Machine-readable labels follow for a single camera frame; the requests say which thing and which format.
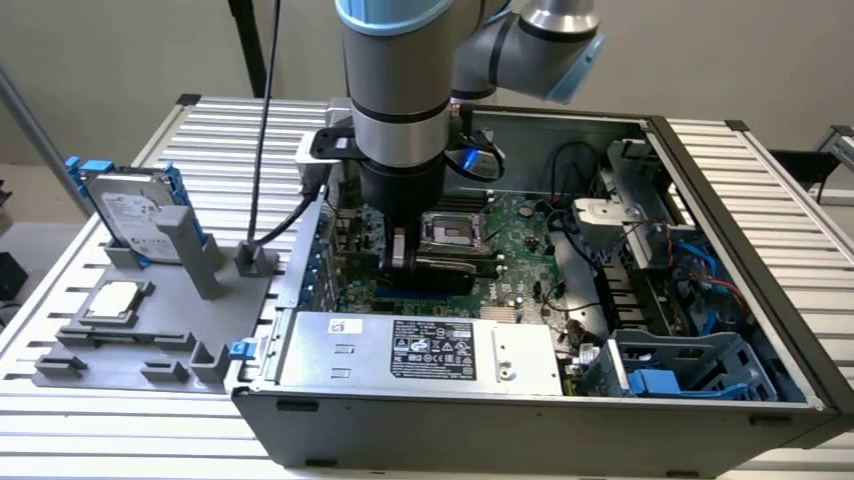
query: green circuit board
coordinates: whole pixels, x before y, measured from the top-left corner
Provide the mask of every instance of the green circuit board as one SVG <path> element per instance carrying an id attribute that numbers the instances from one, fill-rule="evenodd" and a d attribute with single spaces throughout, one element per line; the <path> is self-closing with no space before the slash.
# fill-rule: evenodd
<path id="1" fill-rule="evenodd" d="M 448 299 L 378 296 L 372 277 L 384 247 L 384 217 L 370 207 L 361 206 L 357 220 L 349 223 L 349 240 L 337 258 L 342 286 L 340 311 L 477 318 L 484 307 L 513 307 L 517 298 L 522 298 L 524 321 L 541 322 L 542 304 L 534 299 L 534 284 L 540 281 L 548 292 L 560 272 L 554 256 L 548 254 L 546 216 L 536 212 L 537 201 L 522 195 L 500 195 L 484 213 L 477 214 L 481 239 L 489 239 L 478 250 L 504 256 L 496 263 L 504 266 L 502 272 L 496 279 L 478 279 L 472 295 Z M 526 214 L 534 213 L 522 215 L 522 207 L 530 209 Z"/>

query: power supply label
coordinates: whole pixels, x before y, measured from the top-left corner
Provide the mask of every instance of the power supply label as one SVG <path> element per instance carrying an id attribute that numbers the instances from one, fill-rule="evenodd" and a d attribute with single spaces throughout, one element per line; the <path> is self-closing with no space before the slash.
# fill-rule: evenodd
<path id="1" fill-rule="evenodd" d="M 398 378 L 477 380 L 472 323 L 396 320 L 392 374 Z"/>

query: black pole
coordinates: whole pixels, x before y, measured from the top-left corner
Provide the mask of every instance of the black pole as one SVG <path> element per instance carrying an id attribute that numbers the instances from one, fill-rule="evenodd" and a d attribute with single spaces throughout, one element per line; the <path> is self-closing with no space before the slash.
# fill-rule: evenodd
<path id="1" fill-rule="evenodd" d="M 229 0 L 229 8 L 231 8 L 231 16 L 235 17 L 238 35 L 241 35 L 241 47 L 243 48 L 250 83 L 253 84 L 253 95 L 256 98 L 265 98 L 268 67 L 265 66 L 262 40 L 258 37 L 253 0 Z"/>

